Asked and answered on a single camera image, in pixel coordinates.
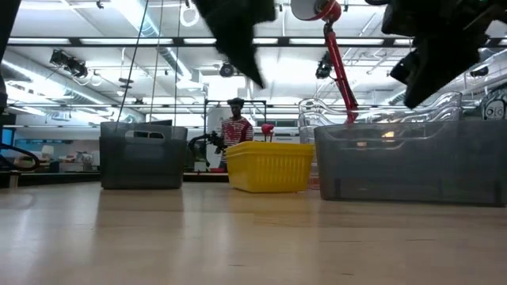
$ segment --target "striped shirt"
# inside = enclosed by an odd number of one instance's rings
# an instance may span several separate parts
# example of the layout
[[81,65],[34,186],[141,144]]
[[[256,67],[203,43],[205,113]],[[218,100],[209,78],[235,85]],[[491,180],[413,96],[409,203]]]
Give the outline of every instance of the striped shirt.
[[[239,120],[234,120],[232,118],[224,120],[222,122],[221,132],[223,142],[226,146],[235,146],[238,143],[254,140],[254,128],[252,124],[243,117]],[[226,161],[225,156],[222,156],[222,161]]]

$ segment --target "gray container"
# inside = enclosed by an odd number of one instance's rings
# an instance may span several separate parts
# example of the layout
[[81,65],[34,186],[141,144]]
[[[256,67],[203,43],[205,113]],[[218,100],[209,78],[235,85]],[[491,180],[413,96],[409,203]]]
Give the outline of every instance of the gray container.
[[102,188],[180,188],[187,133],[185,127],[101,123]]
[[506,143],[505,121],[318,127],[321,197],[505,204]]

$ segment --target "wooden floor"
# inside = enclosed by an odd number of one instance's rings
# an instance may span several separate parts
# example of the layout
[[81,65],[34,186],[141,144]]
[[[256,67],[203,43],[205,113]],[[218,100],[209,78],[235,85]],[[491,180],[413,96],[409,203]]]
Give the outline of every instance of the wooden floor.
[[507,284],[507,211],[227,184],[0,194],[0,284]]

